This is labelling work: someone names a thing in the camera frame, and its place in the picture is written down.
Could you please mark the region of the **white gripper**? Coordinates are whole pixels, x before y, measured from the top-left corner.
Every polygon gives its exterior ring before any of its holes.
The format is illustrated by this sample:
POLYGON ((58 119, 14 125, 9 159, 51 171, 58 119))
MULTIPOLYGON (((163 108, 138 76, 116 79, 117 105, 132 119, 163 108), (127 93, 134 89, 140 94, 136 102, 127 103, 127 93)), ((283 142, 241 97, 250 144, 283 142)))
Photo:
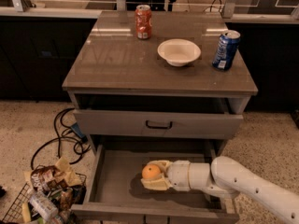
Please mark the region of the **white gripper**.
POLYGON ((158 160, 150 161, 149 164, 157 165, 162 173, 167 172, 167 177, 160 174, 154 178, 142 178, 141 183, 145 189, 168 190, 171 187, 176 191, 190 191, 189 185, 189 161, 158 160))

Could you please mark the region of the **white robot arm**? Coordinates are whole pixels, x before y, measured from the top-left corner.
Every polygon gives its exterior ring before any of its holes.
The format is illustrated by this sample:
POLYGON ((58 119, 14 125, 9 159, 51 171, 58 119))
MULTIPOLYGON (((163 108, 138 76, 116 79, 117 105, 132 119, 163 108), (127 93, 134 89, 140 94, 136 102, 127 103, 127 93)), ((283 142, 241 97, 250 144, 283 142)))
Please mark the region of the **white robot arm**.
POLYGON ((239 162, 219 156, 212 163, 150 161, 142 169, 145 189, 201 190, 219 198, 239 193, 263 205, 286 224, 299 224, 299 196, 256 174, 239 162))

